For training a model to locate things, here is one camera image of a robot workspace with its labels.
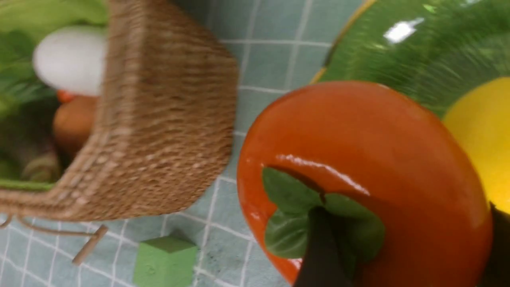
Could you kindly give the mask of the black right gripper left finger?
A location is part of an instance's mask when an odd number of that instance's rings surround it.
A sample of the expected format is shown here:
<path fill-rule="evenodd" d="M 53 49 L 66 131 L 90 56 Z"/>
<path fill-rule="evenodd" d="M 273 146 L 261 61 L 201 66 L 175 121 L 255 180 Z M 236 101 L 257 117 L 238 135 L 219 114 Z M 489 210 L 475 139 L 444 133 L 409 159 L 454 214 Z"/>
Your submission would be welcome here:
<path fill-rule="evenodd" d="M 324 207 L 308 213 L 308 243 L 294 287 L 351 287 L 343 266 L 338 239 L 341 221 Z"/>

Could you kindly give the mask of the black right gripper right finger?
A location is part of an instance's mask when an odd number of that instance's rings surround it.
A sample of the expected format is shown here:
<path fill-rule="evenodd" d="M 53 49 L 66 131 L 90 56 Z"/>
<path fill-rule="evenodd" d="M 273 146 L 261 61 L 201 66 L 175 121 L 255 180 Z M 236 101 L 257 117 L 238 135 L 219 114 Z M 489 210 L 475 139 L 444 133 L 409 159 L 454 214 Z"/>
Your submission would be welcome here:
<path fill-rule="evenodd" d="M 510 216 L 490 203 L 493 236 L 490 257 L 479 287 L 510 285 Z"/>

